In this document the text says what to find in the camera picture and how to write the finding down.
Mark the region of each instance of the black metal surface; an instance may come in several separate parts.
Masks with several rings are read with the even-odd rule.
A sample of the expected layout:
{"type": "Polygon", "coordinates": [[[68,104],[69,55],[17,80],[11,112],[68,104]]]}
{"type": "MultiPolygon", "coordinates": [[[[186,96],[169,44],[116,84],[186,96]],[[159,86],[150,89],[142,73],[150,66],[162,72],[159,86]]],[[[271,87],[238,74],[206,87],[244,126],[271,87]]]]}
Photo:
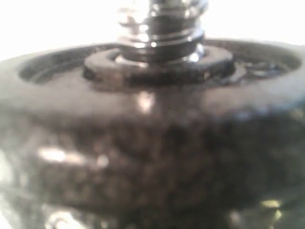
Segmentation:
{"type": "Polygon", "coordinates": [[[265,65],[244,57],[246,82],[97,90],[82,63],[111,44],[1,63],[0,208],[13,229],[57,218],[67,229],[302,228],[305,54],[209,42],[276,76],[253,80],[265,65]]]}

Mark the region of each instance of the white background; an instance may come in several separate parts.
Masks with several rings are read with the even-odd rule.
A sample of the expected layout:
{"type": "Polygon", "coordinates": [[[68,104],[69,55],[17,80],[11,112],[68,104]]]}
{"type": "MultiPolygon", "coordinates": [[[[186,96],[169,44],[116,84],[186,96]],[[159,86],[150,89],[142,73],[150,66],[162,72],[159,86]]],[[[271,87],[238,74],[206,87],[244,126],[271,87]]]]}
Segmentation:
{"type": "MultiPolygon", "coordinates": [[[[124,0],[0,0],[0,60],[117,35],[115,10],[124,0]]],[[[209,37],[305,44],[302,0],[210,0],[209,37]]]]}

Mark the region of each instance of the black weight plate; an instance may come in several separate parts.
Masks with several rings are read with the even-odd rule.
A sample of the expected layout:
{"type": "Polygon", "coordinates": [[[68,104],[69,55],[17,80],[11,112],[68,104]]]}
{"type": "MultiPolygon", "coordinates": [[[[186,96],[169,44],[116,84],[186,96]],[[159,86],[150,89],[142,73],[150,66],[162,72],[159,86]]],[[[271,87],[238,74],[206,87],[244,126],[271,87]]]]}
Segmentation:
{"type": "Polygon", "coordinates": [[[140,228],[229,228],[219,219],[232,209],[301,195],[305,53],[208,43],[283,70],[245,84],[107,92],[83,79],[82,63],[112,44],[2,62],[0,149],[12,175],[1,190],[140,228]]]}

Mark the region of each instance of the weight plate rim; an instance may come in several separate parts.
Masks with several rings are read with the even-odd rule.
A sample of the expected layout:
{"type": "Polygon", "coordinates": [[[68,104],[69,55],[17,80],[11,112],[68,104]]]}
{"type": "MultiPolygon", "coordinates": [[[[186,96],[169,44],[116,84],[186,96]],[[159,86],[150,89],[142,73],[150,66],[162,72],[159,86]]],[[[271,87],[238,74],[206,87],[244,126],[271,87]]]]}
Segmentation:
{"type": "Polygon", "coordinates": [[[27,61],[42,55],[69,52],[76,49],[98,49],[112,45],[85,45],[53,51],[38,52],[16,57],[0,63],[0,109],[12,110],[33,115],[45,120],[65,120],[76,125],[80,120],[88,119],[102,125],[112,121],[124,120],[143,124],[199,122],[219,122],[222,120],[247,120],[255,116],[268,116],[287,111],[305,101],[305,52],[297,46],[276,42],[253,42],[235,39],[208,39],[208,42],[233,42],[246,45],[286,50],[301,61],[298,69],[283,77],[267,79],[255,84],[213,88],[195,92],[194,113],[187,112],[194,105],[189,104],[189,94],[172,94],[165,104],[159,105],[162,113],[144,113],[138,109],[137,98],[133,95],[109,92],[56,91],[51,88],[25,82],[20,78],[20,70],[27,61]],[[164,109],[175,110],[175,115],[166,115],[164,109]]]}

